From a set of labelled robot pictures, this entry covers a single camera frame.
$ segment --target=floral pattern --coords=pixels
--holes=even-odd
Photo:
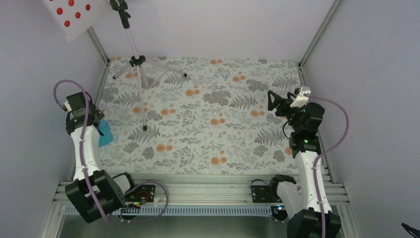
[[[129,58],[114,58],[99,107],[114,141],[101,147],[109,173],[296,174],[281,130],[267,110],[267,90],[299,86],[296,63],[284,60],[148,58],[188,73],[144,64],[149,83],[140,105],[137,72],[112,76]],[[143,131],[141,107],[147,114]],[[287,135],[291,128],[285,127]]]

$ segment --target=blue object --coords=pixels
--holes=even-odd
[[[104,134],[103,136],[99,137],[99,147],[106,146],[114,140],[111,127],[109,126],[108,121],[105,119],[101,120],[101,123],[99,124],[99,130]]]

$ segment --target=gray wall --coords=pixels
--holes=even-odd
[[[127,0],[146,56],[300,60],[334,0]],[[116,11],[94,24],[109,56],[131,56]]]
[[[0,22],[0,237],[34,238],[73,169],[53,86],[73,79],[95,95],[104,64],[86,34],[67,44],[41,1],[3,0]]]
[[[313,94],[349,112],[329,161],[363,237],[411,237],[402,222],[420,229],[419,12],[418,0],[345,0],[304,66]],[[329,105],[324,118],[329,147],[345,121]]]

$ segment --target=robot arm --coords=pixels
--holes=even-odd
[[[87,223],[91,223],[99,219],[101,214],[92,195],[89,193],[83,168],[87,167],[93,191],[106,214],[125,207],[124,194],[135,186],[134,180],[128,173],[111,178],[102,170],[99,157],[99,137],[102,133],[98,128],[104,114],[92,103],[92,99],[89,102],[88,122],[82,143],[84,166],[82,166],[79,153],[80,138],[86,113],[83,93],[80,92],[68,96],[62,108],[68,111],[66,131],[73,140],[76,155],[76,170],[73,183],[65,187],[65,194],[83,219]]]
[[[310,93],[308,87],[302,87],[294,93],[288,93],[285,99],[272,91],[268,92],[268,110],[276,108],[275,115],[286,117],[294,130],[289,147],[298,167],[300,191],[290,176],[276,175],[270,182],[270,187],[275,188],[273,192],[283,201],[289,217],[288,238],[321,237],[321,206],[325,212],[326,237],[336,237],[341,228],[340,217],[332,214],[325,195],[320,160],[314,169],[315,160],[321,154],[316,134],[325,110],[319,104],[308,103]],[[317,196],[317,187],[321,200]]]

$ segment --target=purple hose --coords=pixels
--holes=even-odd
[[[318,177],[316,176],[316,164],[318,163],[318,161],[321,159],[322,156],[324,156],[326,153],[332,151],[337,146],[339,146],[341,144],[341,142],[343,142],[344,138],[346,138],[346,136],[347,136],[347,132],[349,131],[350,121],[349,121],[349,115],[347,114],[346,110],[340,104],[338,104],[338,103],[336,103],[332,100],[317,97],[317,96],[309,96],[309,98],[326,101],[326,102],[329,102],[329,103],[332,103],[332,104],[336,105],[338,108],[340,108],[343,111],[344,116],[346,117],[346,130],[344,131],[344,134],[341,137],[341,139],[334,146],[332,146],[331,148],[325,150],[320,155],[318,155],[315,158],[315,161],[314,161],[313,170],[314,170],[315,189],[316,189],[316,195],[317,195],[318,201],[319,201],[319,207],[321,209],[321,222],[322,222],[322,235],[321,235],[321,237],[325,238],[325,211],[324,211],[324,205],[322,203],[321,191],[319,190]]]
[[[129,194],[129,193],[131,193],[131,192],[135,191],[138,187],[140,187],[140,186],[142,186],[142,185],[145,185],[145,184],[147,184],[147,183],[154,183],[154,184],[159,185],[159,186],[163,189],[163,192],[165,193],[165,196],[166,196],[166,203],[165,203],[165,207],[163,208],[163,210],[161,211],[161,213],[159,213],[159,214],[158,214],[158,215],[156,215],[155,217],[152,217],[152,218],[149,218],[149,219],[145,219],[145,220],[134,220],[134,221],[131,221],[131,220],[125,220],[125,219],[123,219],[123,218],[122,218],[122,213],[123,213],[124,211],[129,210],[129,209],[132,209],[132,207],[126,207],[126,208],[121,209],[121,212],[120,212],[120,214],[119,214],[119,218],[120,218],[121,220],[123,220],[123,221],[128,221],[128,222],[136,222],[136,223],[141,223],[141,222],[151,222],[151,221],[154,221],[154,220],[156,220],[157,218],[161,217],[161,216],[165,213],[166,209],[168,208],[168,204],[169,204],[169,195],[168,195],[168,191],[166,190],[166,188],[165,188],[165,187],[164,187],[161,183],[159,183],[159,182],[156,182],[156,181],[147,181],[147,182],[140,183],[140,184],[136,185],[134,188],[132,188],[131,190],[129,190],[128,192],[126,192],[126,193],[125,193],[125,195],[127,195],[127,194]]]
[[[80,162],[81,162],[81,164],[82,164],[82,170],[83,170],[83,174],[85,175],[85,181],[86,181],[86,185],[88,186],[88,190],[89,190],[89,193],[90,193],[90,195],[92,196],[92,198],[93,198],[93,201],[95,202],[95,204],[96,204],[96,206],[98,207],[98,209],[99,209],[99,212],[100,212],[100,214],[101,214],[101,216],[102,216],[102,218],[104,219],[104,221],[107,223],[107,224],[111,224],[111,221],[110,220],[108,220],[107,218],[106,218],[106,214],[105,214],[105,211],[104,211],[104,209],[102,208],[102,206],[101,206],[101,203],[99,203],[99,200],[98,200],[98,197],[96,197],[96,194],[95,194],[95,192],[93,191],[93,188],[92,188],[92,184],[91,184],[91,182],[89,181],[89,175],[88,175],[88,169],[86,168],[86,163],[85,163],[85,158],[84,158],[84,156],[83,156],[83,139],[84,139],[84,137],[85,137],[85,130],[86,130],[86,127],[87,127],[87,124],[88,124],[88,116],[89,116],[89,99],[88,99],[88,94],[86,93],[86,91],[85,91],[85,89],[83,89],[83,87],[80,85],[80,84],[78,84],[77,82],[75,82],[75,81],[73,81],[73,80],[68,80],[68,79],[65,79],[65,80],[61,80],[61,81],[59,81],[58,83],[56,83],[55,84],[55,86],[54,86],[54,90],[53,90],[53,94],[54,94],[54,100],[55,100],[55,102],[63,109],[63,108],[65,108],[63,105],[61,105],[60,104],[60,102],[58,101],[58,98],[57,98],[57,87],[60,85],[60,84],[62,84],[62,83],[72,83],[72,84],[74,84],[74,85],[76,85],[82,92],[83,92],[83,96],[84,96],[84,98],[85,98],[85,105],[86,105],[86,112],[85,112],[85,119],[84,119],[84,121],[83,121],[83,128],[82,128],[82,133],[80,134],[80,142],[79,142],[79,155],[80,155]]]

